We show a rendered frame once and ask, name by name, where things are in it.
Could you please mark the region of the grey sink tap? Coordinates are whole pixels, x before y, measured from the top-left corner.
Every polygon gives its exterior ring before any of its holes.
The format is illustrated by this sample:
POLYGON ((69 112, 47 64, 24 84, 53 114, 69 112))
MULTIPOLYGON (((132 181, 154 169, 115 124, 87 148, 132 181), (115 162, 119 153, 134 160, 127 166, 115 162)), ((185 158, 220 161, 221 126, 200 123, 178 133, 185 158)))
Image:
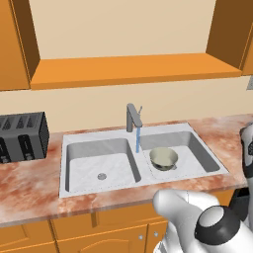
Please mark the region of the grey sink tap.
POLYGON ((134 104, 128 103, 126 105, 126 131, 132 132, 134 127, 142 127, 142 121, 134 104))

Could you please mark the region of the white double basin sink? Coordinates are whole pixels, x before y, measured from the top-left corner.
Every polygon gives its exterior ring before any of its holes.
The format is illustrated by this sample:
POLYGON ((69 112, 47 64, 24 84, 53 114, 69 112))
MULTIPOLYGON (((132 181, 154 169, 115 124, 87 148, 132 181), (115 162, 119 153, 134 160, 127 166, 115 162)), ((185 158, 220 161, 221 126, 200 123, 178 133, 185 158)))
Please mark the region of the white double basin sink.
POLYGON ((125 188, 226 174, 228 170, 189 124, 145 126, 136 130, 106 130, 63 137, 59 195, 62 198, 125 188), (149 158, 155 147, 178 154, 175 167, 156 169, 149 158))

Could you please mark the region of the grey metal bowl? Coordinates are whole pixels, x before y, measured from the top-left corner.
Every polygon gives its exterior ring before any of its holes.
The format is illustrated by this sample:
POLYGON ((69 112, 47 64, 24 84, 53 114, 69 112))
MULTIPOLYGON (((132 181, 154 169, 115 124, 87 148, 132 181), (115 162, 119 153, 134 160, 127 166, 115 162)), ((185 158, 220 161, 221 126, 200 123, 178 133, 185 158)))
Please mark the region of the grey metal bowl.
POLYGON ((175 167, 178 154, 169 147, 155 147, 149 152, 152 165, 160 171, 168 171, 175 167))

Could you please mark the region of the blue water stream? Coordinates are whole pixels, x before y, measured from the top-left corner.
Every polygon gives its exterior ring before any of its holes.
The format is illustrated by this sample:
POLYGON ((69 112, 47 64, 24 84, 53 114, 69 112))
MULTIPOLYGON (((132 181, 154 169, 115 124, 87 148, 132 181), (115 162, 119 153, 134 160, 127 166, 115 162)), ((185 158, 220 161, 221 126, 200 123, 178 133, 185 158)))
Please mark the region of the blue water stream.
POLYGON ((140 127, 136 128, 136 149, 135 152, 139 152, 139 147, 140 147, 140 127))

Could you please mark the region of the orange wooden shelf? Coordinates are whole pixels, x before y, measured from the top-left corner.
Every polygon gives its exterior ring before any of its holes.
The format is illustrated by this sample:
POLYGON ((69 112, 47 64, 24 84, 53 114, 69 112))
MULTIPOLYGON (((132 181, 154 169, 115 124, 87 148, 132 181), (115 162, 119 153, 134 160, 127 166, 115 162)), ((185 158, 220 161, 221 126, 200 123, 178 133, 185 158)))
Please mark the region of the orange wooden shelf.
POLYGON ((229 78, 241 73, 207 53, 42 59, 31 89, 229 78))

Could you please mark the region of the orange drawer front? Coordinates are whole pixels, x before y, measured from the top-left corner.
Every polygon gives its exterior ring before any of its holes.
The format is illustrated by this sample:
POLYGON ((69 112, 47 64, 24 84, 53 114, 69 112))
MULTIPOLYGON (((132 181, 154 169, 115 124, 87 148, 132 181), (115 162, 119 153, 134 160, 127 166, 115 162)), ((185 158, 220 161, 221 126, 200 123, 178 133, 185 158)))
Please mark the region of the orange drawer front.
POLYGON ((0 228, 0 253, 57 253, 49 222, 0 228))
POLYGON ((51 223, 56 239, 62 240, 163 220, 152 204, 144 204, 56 218, 51 223))

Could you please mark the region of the black toaster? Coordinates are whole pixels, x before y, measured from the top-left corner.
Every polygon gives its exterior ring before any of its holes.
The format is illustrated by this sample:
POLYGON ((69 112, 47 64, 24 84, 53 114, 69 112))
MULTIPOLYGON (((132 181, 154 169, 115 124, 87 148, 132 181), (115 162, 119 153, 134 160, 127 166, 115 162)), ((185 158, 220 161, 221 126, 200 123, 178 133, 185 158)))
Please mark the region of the black toaster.
POLYGON ((45 112, 0 115, 0 163, 44 159, 48 141, 45 112))

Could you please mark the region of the orange cupboard door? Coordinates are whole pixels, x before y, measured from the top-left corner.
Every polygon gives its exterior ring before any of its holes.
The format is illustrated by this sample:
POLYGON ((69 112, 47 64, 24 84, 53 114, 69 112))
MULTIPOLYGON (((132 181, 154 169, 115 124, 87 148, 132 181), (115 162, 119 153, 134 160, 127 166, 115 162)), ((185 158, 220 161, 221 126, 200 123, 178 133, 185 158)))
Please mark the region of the orange cupboard door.
POLYGON ((229 206, 232 196, 234 194, 234 191, 224 190, 224 191, 212 192, 212 194, 217 197, 219 203, 222 206, 229 206))
POLYGON ((167 227, 167 221, 152 222, 147 226, 145 253, 153 253, 156 245, 162 240, 167 227))
POLYGON ((147 225, 59 240, 59 253, 144 253, 147 225))

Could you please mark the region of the orange wall cupboard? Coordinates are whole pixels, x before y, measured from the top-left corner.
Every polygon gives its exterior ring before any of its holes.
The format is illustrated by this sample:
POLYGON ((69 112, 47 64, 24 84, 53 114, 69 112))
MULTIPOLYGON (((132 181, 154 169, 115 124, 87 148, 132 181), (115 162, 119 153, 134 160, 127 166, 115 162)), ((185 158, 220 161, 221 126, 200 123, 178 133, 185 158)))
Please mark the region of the orange wall cupboard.
POLYGON ((29 0, 0 0, 0 91, 29 89, 40 63, 29 0))
POLYGON ((216 0, 206 53, 253 75, 253 0, 216 0))

